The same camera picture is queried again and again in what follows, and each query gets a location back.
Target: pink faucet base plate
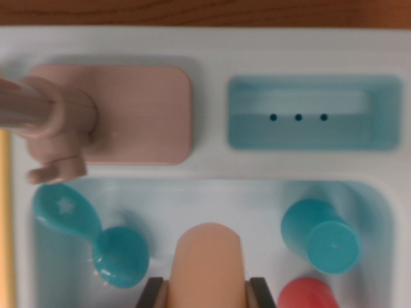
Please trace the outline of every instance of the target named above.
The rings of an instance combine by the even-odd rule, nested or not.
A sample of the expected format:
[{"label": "pink faucet base plate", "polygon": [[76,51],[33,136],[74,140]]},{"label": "pink faucet base plate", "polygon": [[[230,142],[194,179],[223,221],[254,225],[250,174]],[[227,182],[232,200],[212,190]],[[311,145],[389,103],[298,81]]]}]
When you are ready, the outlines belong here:
[{"label": "pink faucet base plate", "polygon": [[38,76],[89,95],[98,110],[88,164],[176,165],[191,151],[191,85],[177,67],[41,65]]}]

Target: sink basin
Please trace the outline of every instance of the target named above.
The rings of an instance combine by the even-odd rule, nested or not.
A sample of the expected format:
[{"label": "sink basin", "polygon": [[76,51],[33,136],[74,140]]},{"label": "sink basin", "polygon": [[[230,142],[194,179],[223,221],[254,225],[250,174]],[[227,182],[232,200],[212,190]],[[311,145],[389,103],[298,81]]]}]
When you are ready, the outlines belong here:
[{"label": "sink basin", "polygon": [[[104,228],[126,225],[150,247],[148,277],[170,276],[177,239],[208,221],[241,237],[246,277],[265,277],[273,297],[292,279],[326,281],[341,307],[386,308],[391,294],[394,221],[385,199],[357,182],[275,180],[144,180],[84,178],[69,185],[96,208]],[[294,202],[333,204],[359,233],[363,252],[344,275],[323,275],[284,245],[281,218]],[[131,289],[107,285],[95,274],[87,243],[34,222],[36,307],[133,308],[146,279]]]}]

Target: toy faucet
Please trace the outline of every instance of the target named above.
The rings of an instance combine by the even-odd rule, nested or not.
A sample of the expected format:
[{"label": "toy faucet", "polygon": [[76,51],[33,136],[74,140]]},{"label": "toy faucet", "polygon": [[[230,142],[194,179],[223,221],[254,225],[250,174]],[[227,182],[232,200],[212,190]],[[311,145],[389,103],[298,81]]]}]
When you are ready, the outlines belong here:
[{"label": "toy faucet", "polygon": [[0,126],[41,164],[32,184],[78,178],[86,164],[180,164],[191,122],[190,81],[176,67],[42,65],[0,78]]}]

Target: teal cup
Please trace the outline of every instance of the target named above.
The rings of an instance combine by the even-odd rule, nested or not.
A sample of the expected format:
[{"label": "teal cup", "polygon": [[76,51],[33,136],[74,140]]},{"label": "teal cup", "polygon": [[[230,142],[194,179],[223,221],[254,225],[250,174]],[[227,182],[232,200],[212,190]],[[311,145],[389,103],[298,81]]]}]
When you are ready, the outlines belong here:
[{"label": "teal cup", "polygon": [[328,203],[303,200],[293,204],[281,222],[287,247],[327,274],[349,271],[358,262],[358,234]]}]

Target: toy sink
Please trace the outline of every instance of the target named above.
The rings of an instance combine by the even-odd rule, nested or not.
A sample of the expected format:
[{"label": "toy sink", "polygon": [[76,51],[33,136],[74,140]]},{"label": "toy sink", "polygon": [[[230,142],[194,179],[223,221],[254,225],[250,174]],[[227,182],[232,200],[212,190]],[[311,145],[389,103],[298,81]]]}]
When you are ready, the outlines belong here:
[{"label": "toy sink", "polygon": [[[341,308],[408,307],[411,33],[17,27],[1,28],[0,42],[11,80],[43,64],[165,65],[184,70],[193,88],[185,161],[92,165],[68,182],[104,228],[147,238],[150,267],[130,289],[95,274],[85,242],[34,219],[37,186],[25,176],[38,164],[12,137],[16,307],[133,308],[148,277],[170,276],[177,239],[208,221],[240,235],[246,278],[265,277],[275,300],[309,275]],[[331,203],[361,237],[361,259],[346,274],[321,274],[283,243],[281,218],[304,198]]]}]

